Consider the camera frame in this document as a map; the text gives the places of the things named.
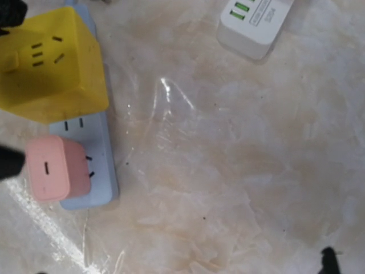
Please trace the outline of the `yellow cube socket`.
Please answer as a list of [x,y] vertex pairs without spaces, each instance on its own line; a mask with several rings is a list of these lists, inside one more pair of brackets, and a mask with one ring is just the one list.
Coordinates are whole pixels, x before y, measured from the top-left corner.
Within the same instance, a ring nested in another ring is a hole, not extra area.
[[43,124],[108,108],[96,26],[88,7],[67,4],[1,36],[1,109]]

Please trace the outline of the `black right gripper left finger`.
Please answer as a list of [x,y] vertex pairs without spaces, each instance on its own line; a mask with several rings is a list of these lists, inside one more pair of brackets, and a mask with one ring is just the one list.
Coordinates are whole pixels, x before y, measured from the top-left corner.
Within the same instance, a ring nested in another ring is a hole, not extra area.
[[18,176],[25,165],[25,153],[10,147],[0,147],[0,178],[5,180]]

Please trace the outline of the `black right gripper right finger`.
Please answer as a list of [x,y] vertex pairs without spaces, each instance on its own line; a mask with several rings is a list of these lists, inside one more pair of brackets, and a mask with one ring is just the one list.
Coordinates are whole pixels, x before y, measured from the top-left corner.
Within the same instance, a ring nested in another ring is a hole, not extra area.
[[341,274],[335,250],[332,247],[326,247],[321,254],[322,267],[319,274]]

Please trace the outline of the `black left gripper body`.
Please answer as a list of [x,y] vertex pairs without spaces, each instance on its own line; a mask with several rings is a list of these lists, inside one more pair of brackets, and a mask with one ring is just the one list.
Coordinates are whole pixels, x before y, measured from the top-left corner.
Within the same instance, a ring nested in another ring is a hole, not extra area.
[[1,0],[1,36],[10,32],[5,28],[20,26],[26,17],[28,5],[22,0]]

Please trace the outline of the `white power strip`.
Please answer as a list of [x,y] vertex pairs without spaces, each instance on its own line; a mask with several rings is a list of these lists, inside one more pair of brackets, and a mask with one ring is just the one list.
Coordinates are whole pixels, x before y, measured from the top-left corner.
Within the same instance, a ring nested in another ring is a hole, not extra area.
[[220,15],[218,42],[258,61],[274,44],[293,0],[229,0]]

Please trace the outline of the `blue power strip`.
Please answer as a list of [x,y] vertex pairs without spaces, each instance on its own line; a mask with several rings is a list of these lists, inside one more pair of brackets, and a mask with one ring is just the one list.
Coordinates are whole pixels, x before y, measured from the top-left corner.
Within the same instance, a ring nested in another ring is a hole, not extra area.
[[84,148],[90,191],[64,198],[64,209],[103,206],[119,196],[107,122],[107,79],[96,26],[86,5],[66,1],[61,26],[66,36],[53,37],[50,62],[60,69],[65,84],[55,99],[50,132],[79,143]]

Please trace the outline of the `pink usb charger plug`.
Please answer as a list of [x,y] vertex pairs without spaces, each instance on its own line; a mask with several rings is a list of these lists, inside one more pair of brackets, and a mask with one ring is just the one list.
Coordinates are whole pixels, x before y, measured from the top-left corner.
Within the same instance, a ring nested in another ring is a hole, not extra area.
[[33,139],[26,146],[31,192],[39,202],[58,202],[91,190],[83,146],[58,135]]

